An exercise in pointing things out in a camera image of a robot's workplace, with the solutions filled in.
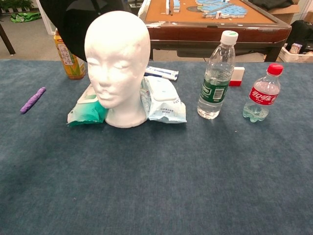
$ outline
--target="toothpaste tube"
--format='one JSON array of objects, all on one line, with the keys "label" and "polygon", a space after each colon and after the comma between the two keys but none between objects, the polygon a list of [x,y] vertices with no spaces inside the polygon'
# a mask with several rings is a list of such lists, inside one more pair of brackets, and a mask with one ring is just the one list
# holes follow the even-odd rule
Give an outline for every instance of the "toothpaste tube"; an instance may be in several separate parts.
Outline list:
[{"label": "toothpaste tube", "polygon": [[144,76],[162,77],[168,80],[176,81],[178,79],[178,71],[147,66]]}]

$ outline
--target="chair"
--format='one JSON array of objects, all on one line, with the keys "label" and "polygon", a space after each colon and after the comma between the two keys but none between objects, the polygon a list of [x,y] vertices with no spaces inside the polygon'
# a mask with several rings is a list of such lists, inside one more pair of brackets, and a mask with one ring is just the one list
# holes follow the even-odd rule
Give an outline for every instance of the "chair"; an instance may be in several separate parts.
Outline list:
[{"label": "chair", "polygon": [[5,34],[5,31],[2,27],[2,25],[0,24],[0,36],[6,46],[6,48],[8,49],[9,53],[11,55],[15,54],[14,48],[12,47],[12,44],[10,42],[10,40],[8,39],[7,35]]}]

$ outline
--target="red and white box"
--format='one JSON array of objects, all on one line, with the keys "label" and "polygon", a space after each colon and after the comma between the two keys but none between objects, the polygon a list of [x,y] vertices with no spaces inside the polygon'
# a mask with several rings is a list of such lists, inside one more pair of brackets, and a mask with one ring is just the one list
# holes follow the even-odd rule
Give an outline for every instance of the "red and white box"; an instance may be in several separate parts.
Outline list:
[{"label": "red and white box", "polygon": [[245,73],[244,67],[234,67],[233,75],[230,79],[229,86],[238,87],[241,85]]}]

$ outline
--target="cardboard box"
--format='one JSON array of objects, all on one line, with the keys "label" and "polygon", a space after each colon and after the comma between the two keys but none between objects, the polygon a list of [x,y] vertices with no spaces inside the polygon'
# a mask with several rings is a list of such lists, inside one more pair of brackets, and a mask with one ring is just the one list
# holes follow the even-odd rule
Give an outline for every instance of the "cardboard box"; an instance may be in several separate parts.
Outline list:
[{"label": "cardboard box", "polygon": [[284,21],[288,24],[291,23],[293,15],[295,13],[298,13],[300,11],[299,6],[297,5],[299,0],[293,0],[294,5],[291,5],[286,8],[275,8],[271,9],[268,12],[271,13],[276,18],[280,19],[281,21]]},{"label": "cardboard box", "polygon": [[307,15],[304,18],[304,21],[313,23],[313,11],[309,11],[307,13]]}]

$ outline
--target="white foam mannequin head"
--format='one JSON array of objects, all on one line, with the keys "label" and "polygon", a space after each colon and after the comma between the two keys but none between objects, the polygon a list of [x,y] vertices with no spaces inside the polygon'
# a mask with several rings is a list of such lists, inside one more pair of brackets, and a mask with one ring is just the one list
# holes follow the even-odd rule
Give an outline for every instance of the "white foam mannequin head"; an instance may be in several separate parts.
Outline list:
[{"label": "white foam mannequin head", "polygon": [[112,11],[95,19],[85,38],[90,82],[100,104],[109,109],[109,125],[129,128],[142,124],[146,114],[140,84],[150,57],[150,36],[134,14]]}]

